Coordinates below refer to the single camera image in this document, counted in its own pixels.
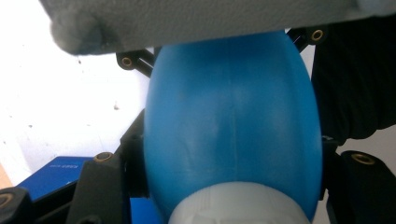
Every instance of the blue ball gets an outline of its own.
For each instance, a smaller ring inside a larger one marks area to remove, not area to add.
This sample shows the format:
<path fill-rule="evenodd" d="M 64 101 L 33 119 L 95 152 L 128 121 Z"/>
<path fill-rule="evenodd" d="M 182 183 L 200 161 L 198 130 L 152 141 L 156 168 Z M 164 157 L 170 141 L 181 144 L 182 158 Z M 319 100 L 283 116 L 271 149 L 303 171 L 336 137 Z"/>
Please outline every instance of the blue ball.
<path fill-rule="evenodd" d="M 278 189 L 312 218 L 322 168 L 318 110 L 285 33 L 163 47 L 148 90 L 145 162 L 165 221 L 195 191 L 232 181 Z"/>

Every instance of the mounting hole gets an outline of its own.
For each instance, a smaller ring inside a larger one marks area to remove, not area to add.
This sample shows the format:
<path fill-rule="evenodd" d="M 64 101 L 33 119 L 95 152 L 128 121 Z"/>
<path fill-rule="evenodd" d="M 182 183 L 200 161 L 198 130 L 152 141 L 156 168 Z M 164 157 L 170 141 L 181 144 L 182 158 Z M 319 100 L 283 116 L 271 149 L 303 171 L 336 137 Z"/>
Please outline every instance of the mounting hole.
<path fill-rule="evenodd" d="M 11 193 L 0 194 L 0 208 L 6 207 L 6 205 L 12 201 L 14 195 Z"/>
<path fill-rule="evenodd" d="M 131 60 L 130 58 L 127 58 L 127 57 L 122 58 L 122 59 L 121 59 L 121 62 L 122 62 L 122 64 L 123 64 L 125 67 L 132 67 L 132 60 Z"/>
<path fill-rule="evenodd" d="M 373 158 L 366 156 L 364 154 L 355 153 L 355 154 L 352 154 L 351 157 L 353 160 L 358 161 L 365 165 L 374 165 L 375 164 L 375 160 L 373 160 Z"/>
<path fill-rule="evenodd" d="M 107 161 L 108 159 L 110 159 L 113 156 L 113 153 L 111 152 L 101 152 L 99 154 L 97 154 L 93 160 L 97 161 L 97 162 L 102 162 L 102 161 Z"/>
<path fill-rule="evenodd" d="M 324 36 L 324 33 L 322 30 L 316 30 L 314 33 L 312 33 L 311 39 L 313 41 L 319 41 L 323 36 Z"/>

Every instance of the blue box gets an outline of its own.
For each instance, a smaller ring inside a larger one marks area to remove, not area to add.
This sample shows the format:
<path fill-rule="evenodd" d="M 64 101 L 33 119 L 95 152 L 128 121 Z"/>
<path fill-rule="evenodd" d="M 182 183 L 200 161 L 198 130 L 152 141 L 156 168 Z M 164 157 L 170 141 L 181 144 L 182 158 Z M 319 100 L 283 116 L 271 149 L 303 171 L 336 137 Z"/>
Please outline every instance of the blue box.
<path fill-rule="evenodd" d="M 78 180 L 84 161 L 90 157 L 57 157 L 37 172 L 23 180 L 18 187 L 29 190 L 32 200 L 36 200 L 64 185 Z M 152 200 L 132 198 L 134 224 L 161 223 Z"/>

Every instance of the gray fabric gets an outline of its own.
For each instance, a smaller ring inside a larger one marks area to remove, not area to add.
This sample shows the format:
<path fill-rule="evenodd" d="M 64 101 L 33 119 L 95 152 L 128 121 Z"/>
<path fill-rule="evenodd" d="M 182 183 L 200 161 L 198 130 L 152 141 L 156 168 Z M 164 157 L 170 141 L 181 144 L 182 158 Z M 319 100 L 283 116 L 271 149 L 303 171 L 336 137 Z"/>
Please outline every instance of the gray fabric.
<path fill-rule="evenodd" d="M 103 54 L 348 21 L 396 11 L 396 0 L 40 0 L 55 42 Z"/>

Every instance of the white plastic cap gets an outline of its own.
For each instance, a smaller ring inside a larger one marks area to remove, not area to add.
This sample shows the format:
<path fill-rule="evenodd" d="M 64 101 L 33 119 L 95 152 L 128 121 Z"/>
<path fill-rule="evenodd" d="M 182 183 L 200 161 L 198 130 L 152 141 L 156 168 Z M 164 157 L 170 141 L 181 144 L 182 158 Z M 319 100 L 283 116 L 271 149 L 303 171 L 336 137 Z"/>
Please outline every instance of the white plastic cap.
<path fill-rule="evenodd" d="M 201 189 L 174 210 L 170 224 L 306 224 L 301 207 L 284 193 L 248 182 Z"/>

